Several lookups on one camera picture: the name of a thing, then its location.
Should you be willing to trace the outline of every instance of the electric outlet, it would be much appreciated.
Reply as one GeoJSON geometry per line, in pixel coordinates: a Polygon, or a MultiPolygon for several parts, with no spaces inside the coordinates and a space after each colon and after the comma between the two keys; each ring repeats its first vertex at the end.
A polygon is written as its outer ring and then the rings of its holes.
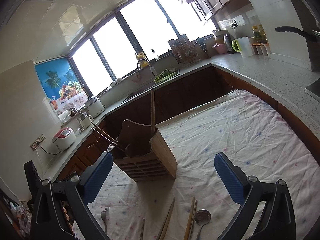
{"type": "Polygon", "coordinates": [[[35,151],[36,148],[39,146],[37,143],[39,142],[39,144],[41,144],[44,141],[45,137],[43,134],[41,134],[37,140],[35,140],[30,147],[35,151]]]}
{"type": "Polygon", "coordinates": [[[233,21],[229,22],[229,25],[230,25],[231,29],[233,29],[235,27],[238,27],[238,24],[237,24],[236,20],[233,20],[233,21]]]}

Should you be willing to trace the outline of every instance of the green basket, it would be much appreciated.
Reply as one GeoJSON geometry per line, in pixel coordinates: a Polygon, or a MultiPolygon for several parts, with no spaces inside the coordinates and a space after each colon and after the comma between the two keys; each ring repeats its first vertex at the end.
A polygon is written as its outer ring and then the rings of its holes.
{"type": "Polygon", "coordinates": [[[174,77],[174,76],[176,76],[176,75],[178,75],[178,74],[179,74],[178,71],[173,72],[173,73],[171,73],[170,75],[167,75],[166,77],[164,77],[164,78],[159,79],[158,81],[156,81],[156,82],[155,82],[155,85],[160,84],[160,83],[162,83],[162,82],[164,82],[164,81],[166,81],[166,80],[168,80],[168,79],[170,79],[170,78],[172,78],[172,77],[174,77]]]}

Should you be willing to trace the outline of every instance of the dish soap bottle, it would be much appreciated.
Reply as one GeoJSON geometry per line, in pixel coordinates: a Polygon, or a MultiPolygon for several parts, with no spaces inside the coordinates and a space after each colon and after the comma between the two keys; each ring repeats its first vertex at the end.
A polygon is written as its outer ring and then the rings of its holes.
{"type": "Polygon", "coordinates": [[[260,34],[259,29],[256,25],[252,26],[252,32],[253,32],[253,36],[256,39],[256,42],[257,43],[262,42],[261,34],[260,34]]]}
{"type": "Polygon", "coordinates": [[[264,29],[262,27],[262,25],[260,24],[259,25],[259,33],[260,33],[260,36],[261,36],[261,40],[262,40],[262,43],[263,44],[267,44],[267,36],[266,36],[266,33],[264,32],[264,29]]]}
{"type": "MultiPolygon", "coordinates": [[[[137,60],[140,60],[140,59],[147,59],[147,57],[146,57],[146,55],[144,55],[144,53],[143,52],[140,52],[140,53],[138,53],[138,54],[136,54],[136,58],[137,58],[137,60]]],[[[149,64],[148,64],[148,62],[146,62],[145,60],[143,60],[142,62],[140,62],[140,66],[141,66],[141,68],[144,68],[144,67],[146,67],[146,66],[148,66],[149,64]]]]}

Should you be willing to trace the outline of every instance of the rice cooker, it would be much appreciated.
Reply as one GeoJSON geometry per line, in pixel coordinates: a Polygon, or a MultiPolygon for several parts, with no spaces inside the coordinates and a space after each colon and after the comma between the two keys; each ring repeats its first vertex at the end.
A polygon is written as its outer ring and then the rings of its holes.
{"type": "Polygon", "coordinates": [[[100,99],[96,96],[89,98],[84,105],[93,118],[97,117],[104,111],[104,106],[102,105],[100,99]]]}
{"type": "Polygon", "coordinates": [[[67,127],[57,132],[52,138],[51,142],[59,150],[64,151],[65,149],[68,149],[75,140],[76,135],[74,131],[70,127],[67,127]]]}

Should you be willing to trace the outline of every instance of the green handle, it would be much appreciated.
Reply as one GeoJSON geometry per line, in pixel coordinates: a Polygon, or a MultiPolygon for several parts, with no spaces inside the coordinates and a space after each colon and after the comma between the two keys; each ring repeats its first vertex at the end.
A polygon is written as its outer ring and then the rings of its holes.
{"type": "Polygon", "coordinates": [[[239,42],[238,42],[237,40],[234,40],[234,41],[232,42],[232,47],[233,47],[233,49],[234,49],[235,51],[237,51],[237,52],[240,52],[240,51],[241,51],[239,42]]]}

